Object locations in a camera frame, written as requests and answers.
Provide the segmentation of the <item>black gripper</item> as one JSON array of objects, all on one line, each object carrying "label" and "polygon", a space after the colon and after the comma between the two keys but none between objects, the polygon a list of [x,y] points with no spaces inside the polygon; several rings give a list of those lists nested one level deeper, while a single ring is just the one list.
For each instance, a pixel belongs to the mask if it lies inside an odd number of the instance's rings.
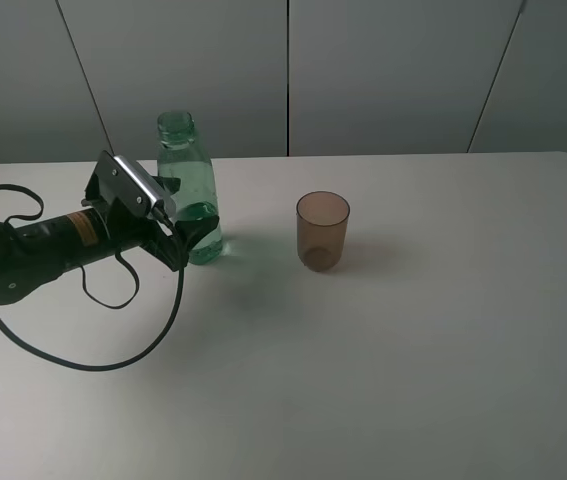
[{"label": "black gripper", "polygon": [[[196,245],[219,225],[218,215],[194,216],[192,218],[157,220],[136,218],[115,195],[118,177],[113,157],[102,151],[84,190],[81,205],[93,209],[98,215],[106,233],[117,250],[127,250],[136,246],[143,248],[172,271],[186,266],[186,251]],[[178,177],[153,176],[161,195],[175,195],[180,191],[181,179]]]}]

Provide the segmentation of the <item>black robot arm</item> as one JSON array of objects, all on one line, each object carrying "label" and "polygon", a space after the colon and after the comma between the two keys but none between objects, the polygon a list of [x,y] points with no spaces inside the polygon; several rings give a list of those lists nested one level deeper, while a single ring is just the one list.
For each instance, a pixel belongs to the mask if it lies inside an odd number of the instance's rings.
[{"label": "black robot arm", "polygon": [[150,175],[138,162],[103,151],[82,209],[51,219],[40,213],[0,221],[0,306],[22,300],[66,272],[140,247],[176,272],[219,223],[215,213],[177,217],[170,194],[180,181]]}]

